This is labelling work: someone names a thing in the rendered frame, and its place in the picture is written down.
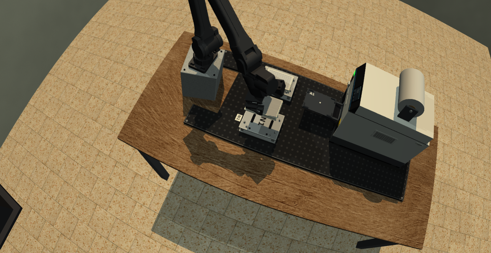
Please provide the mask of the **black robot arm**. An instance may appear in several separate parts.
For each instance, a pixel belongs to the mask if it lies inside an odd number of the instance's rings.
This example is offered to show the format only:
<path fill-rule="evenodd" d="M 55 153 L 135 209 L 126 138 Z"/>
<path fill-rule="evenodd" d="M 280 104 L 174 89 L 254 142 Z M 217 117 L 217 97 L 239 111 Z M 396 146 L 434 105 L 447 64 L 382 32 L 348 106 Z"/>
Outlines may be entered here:
<path fill-rule="evenodd" d="M 226 33 L 232 56 L 236 61 L 238 72 L 251 88 L 256 98 L 264 98 L 265 94 L 281 98 L 285 93 L 285 82 L 276 79 L 262 64 L 262 52 L 253 44 L 242 27 L 229 0 L 208 0 L 223 31 Z M 206 73 L 216 59 L 223 39 L 219 30 L 210 24 L 205 0 L 189 0 L 194 22 L 192 37 L 193 57 L 189 62 L 191 69 Z"/>

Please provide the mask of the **cream multi-well plate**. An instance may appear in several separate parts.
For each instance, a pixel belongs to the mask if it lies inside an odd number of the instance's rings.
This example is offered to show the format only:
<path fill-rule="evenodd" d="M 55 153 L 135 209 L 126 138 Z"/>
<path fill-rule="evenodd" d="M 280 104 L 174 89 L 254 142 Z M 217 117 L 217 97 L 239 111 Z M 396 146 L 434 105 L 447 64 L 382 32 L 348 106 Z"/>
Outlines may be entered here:
<path fill-rule="evenodd" d="M 290 76 L 286 73 L 282 73 L 282 72 L 279 72 L 279 71 L 276 71 L 276 70 L 273 70 L 273 69 L 269 69 L 268 68 L 268 71 L 272 74 L 274 74 L 275 78 L 276 79 L 282 79 L 284 80 L 285 82 L 285 85 L 286 85 L 286 91 L 289 92 L 290 91 L 290 88 L 291 88 L 291 85 L 292 85 L 292 82 L 293 82 L 293 76 Z"/>

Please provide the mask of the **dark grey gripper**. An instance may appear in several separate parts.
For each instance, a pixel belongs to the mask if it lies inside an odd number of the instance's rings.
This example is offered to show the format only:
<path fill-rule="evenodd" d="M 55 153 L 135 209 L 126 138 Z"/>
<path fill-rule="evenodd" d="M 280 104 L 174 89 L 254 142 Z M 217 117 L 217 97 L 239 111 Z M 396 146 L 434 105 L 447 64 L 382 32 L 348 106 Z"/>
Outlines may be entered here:
<path fill-rule="evenodd" d="M 254 94 L 253 94 L 251 88 L 255 88 L 255 86 L 248 86 L 247 85 L 247 87 L 248 87 L 249 91 L 248 91 L 247 96 L 245 98 L 246 104 L 244 106 L 247 109 L 250 109 L 259 115 L 263 115 L 264 105 L 261 105 L 263 102 L 263 98 L 254 97 Z M 255 103 L 253 103 L 253 102 L 255 102 Z M 258 110 L 260 110 L 260 112 Z"/>

